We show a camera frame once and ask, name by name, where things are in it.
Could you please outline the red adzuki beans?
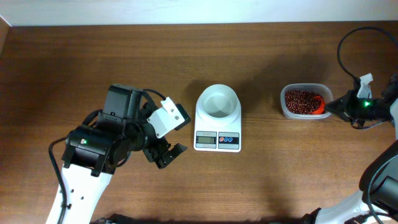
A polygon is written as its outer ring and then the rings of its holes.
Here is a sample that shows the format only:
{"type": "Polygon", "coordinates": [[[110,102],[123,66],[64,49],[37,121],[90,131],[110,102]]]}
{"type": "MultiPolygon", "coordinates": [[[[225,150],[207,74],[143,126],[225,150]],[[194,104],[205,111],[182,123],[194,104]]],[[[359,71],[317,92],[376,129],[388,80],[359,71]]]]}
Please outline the red adzuki beans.
{"type": "Polygon", "coordinates": [[[285,106],[294,114],[311,114],[318,108],[319,104],[314,99],[318,95],[311,91],[288,90],[284,95],[285,106]]]}

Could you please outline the orange measuring scoop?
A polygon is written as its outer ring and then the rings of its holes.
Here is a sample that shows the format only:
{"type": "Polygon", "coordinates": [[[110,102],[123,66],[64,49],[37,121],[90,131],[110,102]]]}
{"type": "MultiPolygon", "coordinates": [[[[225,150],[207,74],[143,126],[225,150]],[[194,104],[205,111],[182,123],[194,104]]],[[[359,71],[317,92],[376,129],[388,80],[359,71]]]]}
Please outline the orange measuring scoop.
{"type": "Polygon", "coordinates": [[[320,95],[315,96],[314,99],[317,101],[319,105],[317,109],[311,112],[311,114],[323,114],[325,112],[325,105],[326,105],[325,100],[320,95]]]}

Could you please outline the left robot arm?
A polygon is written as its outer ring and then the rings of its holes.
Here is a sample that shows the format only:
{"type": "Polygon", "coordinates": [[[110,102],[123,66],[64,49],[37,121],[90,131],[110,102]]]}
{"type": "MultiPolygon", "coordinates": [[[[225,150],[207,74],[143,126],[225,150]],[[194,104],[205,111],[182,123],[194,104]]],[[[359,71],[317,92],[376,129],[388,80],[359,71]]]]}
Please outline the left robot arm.
{"type": "Polygon", "coordinates": [[[65,143],[59,167],[49,146],[49,156],[58,180],[58,192],[47,223],[89,223],[96,205],[116,169],[133,152],[141,151],[158,169],[166,168],[186,150],[165,138],[190,122],[182,105],[162,97],[156,106],[150,89],[112,84],[104,107],[90,113],[61,140],[65,143]]]}

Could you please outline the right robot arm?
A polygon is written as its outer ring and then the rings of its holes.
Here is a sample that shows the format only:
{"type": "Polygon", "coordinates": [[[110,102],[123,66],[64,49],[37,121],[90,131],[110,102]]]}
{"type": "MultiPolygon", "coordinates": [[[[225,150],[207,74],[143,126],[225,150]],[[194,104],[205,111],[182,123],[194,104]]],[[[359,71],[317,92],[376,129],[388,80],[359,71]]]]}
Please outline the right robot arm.
{"type": "MultiPolygon", "coordinates": [[[[397,128],[397,74],[391,76],[380,98],[372,98],[371,74],[356,79],[354,89],[327,103],[325,110],[349,122],[354,129],[389,122],[397,128]]],[[[305,214],[299,223],[382,223],[397,221],[397,141],[364,171],[359,190],[342,202],[305,214]]]]}

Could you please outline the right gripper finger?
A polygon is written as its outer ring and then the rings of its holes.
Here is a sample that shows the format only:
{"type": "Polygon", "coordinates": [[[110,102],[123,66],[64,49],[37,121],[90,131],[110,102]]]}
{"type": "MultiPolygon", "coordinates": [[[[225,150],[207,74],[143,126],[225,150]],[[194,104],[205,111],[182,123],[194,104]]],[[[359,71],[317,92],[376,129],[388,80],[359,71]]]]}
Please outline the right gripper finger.
{"type": "Polygon", "coordinates": [[[345,113],[344,109],[338,109],[333,106],[326,105],[325,110],[343,120],[344,122],[350,122],[350,116],[345,113]]]}
{"type": "Polygon", "coordinates": [[[345,109],[350,98],[351,98],[351,94],[347,93],[347,94],[339,97],[338,99],[327,103],[325,105],[325,109],[345,109]]]}

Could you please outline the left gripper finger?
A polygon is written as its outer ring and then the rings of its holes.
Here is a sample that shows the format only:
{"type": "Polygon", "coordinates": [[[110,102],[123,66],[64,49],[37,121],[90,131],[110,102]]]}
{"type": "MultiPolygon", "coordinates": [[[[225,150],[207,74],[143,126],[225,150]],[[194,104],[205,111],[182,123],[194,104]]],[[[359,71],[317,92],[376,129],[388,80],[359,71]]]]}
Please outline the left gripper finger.
{"type": "Polygon", "coordinates": [[[157,165],[169,165],[171,163],[171,155],[167,146],[160,146],[156,148],[156,157],[154,162],[157,165]]]}
{"type": "Polygon", "coordinates": [[[184,146],[180,143],[174,145],[174,147],[171,150],[167,151],[162,156],[161,168],[162,169],[166,168],[172,161],[174,161],[179,155],[181,155],[186,150],[187,146],[184,146]]]}

